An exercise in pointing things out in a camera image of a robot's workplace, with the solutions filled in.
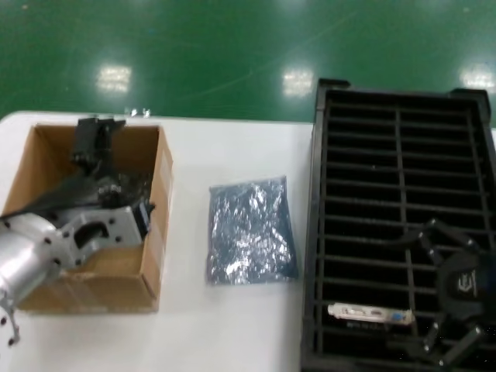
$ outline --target open cardboard box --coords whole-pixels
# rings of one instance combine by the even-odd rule
[[[24,207],[75,172],[74,126],[34,126],[29,132],[4,214]],[[153,312],[158,309],[172,192],[172,156],[159,126],[125,126],[112,138],[121,173],[152,173],[156,208],[141,246],[96,253],[81,268],[37,288],[19,308],[41,313]]]

